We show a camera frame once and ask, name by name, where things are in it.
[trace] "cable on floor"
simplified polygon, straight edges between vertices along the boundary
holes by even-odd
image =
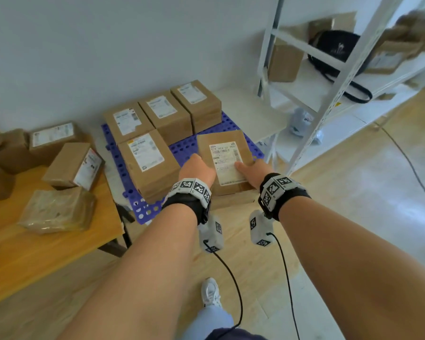
[[[411,160],[409,160],[409,157],[405,154],[405,152],[403,151],[403,149],[398,145],[397,141],[386,131],[385,128],[383,128],[382,126],[380,126],[378,123],[375,122],[376,125],[379,126],[379,128],[381,130],[383,130],[385,132],[385,134],[392,140],[392,142],[396,145],[396,147],[398,148],[398,150],[403,154],[403,156],[405,157],[405,159],[408,161],[408,164],[411,166],[411,169],[414,173],[414,175],[416,176],[417,181],[419,182],[419,185],[421,186],[421,188],[423,189],[423,191],[425,192],[425,186],[422,183],[422,181],[420,180],[419,175],[417,174],[416,169],[414,168],[414,165],[412,164]]]
[[[217,259],[220,260],[220,262],[225,266],[225,268],[228,270],[228,272],[230,273],[230,275],[233,278],[233,281],[235,282],[236,285],[236,290],[238,291],[238,296],[239,296],[239,303],[241,304],[241,316],[239,316],[239,321],[237,324],[235,324],[234,326],[232,326],[232,328],[226,330],[225,332],[223,332],[221,335],[219,335],[218,337],[216,337],[216,340],[220,339],[221,337],[223,337],[224,335],[230,333],[233,329],[238,328],[241,324],[242,321],[242,313],[243,313],[243,307],[242,307],[242,297],[241,297],[241,292],[239,291],[239,287],[238,287],[238,283],[236,282],[235,276],[232,273],[232,270],[230,270],[230,268],[227,266],[227,264],[225,263],[225,261],[223,261],[221,259],[221,257],[207,244],[208,240],[203,240],[203,243],[205,244],[206,247],[208,247],[208,249],[211,251],[211,253],[213,253]]]
[[[283,255],[283,250],[282,250],[282,246],[280,245],[279,239],[272,233],[266,233],[266,235],[272,235],[276,239],[277,244],[279,245],[279,248],[280,248],[280,253],[282,254],[283,266],[285,266],[286,281],[288,283],[289,301],[291,302],[291,313],[293,314],[293,321],[295,322],[296,334],[298,336],[298,340],[300,340],[299,331],[297,329],[297,324],[296,324],[295,309],[293,306],[293,296],[291,295],[291,286],[289,284],[288,269],[286,268],[285,255]]]

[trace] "forearm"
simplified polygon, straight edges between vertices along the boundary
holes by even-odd
[[[347,339],[425,334],[425,268],[394,245],[305,197],[280,222]]]
[[[192,263],[197,219],[165,208],[59,339],[171,339]]]

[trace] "barcode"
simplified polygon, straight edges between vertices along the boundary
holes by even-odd
[[[240,157],[239,157],[239,153],[238,153],[238,150],[237,150],[237,149],[233,150],[233,154],[235,155],[235,160],[237,160],[237,161],[241,161],[241,159],[240,159]]]

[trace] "white label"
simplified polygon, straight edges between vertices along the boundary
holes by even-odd
[[[389,52],[382,51],[375,55],[370,63],[368,63],[368,68],[377,69],[393,69],[398,67],[402,61],[404,53],[402,52]]]
[[[67,123],[59,126],[54,126],[50,129],[41,130],[33,133],[33,147],[37,147],[56,140],[61,140],[65,137],[74,135],[74,126],[72,123]]]
[[[142,172],[164,162],[164,157],[160,153],[150,134],[146,134],[129,141],[128,146]]]
[[[113,117],[123,136],[135,131],[136,126],[142,125],[142,122],[133,108],[127,108],[123,111],[114,113]]]
[[[168,115],[176,113],[176,108],[170,104],[166,97],[160,96],[147,102],[158,118],[164,118]]]
[[[99,155],[96,154],[93,149],[88,149],[88,153],[83,158],[82,164],[74,177],[73,183],[89,191],[101,162],[102,160]]]
[[[196,104],[206,99],[206,96],[191,83],[181,86],[178,90],[191,104]]]
[[[246,178],[237,171],[235,162],[242,162],[236,142],[212,144],[209,146],[212,161],[216,167],[217,177],[221,186],[243,183]]]

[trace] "perforated purple pallet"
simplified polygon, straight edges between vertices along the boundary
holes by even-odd
[[[209,129],[206,129],[198,133],[198,135],[210,134],[213,132],[233,131],[238,129],[239,127],[230,118],[228,118],[225,113],[222,112],[221,124],[217,124]],[[104,132],[104,136],[107,140],[106,148],[112,154],[113,160],[115,161],[115,165],[120,174],[121,181],[125,187],[123,196],[129,200],[132,206],[132,210],[136,215],[136,220],[140,224],[152,220],[160,212],[161,204],[164,200],[162,199],[154,204],[147,204],[147,202],[142,198],[137,189],[134,187],[134,184],[132,183],[129,177],[129,173],[126,169],[123,157],[119,152],[118,146],[116,145],[107,124],[102,125],[102,131]],[[256,160],[257,158],[263,158],[264,155],[261,150],[245,134],[244,136],[246,138],[247,144],[249,145],[249,149],[253,154],[253,159]],[[198,153],[197,135],[187,137],[184,140],[172,144],[170,146],[170,150],[179,165],[184,165],[184,163],[189,159],[190,155],[193,153]]]

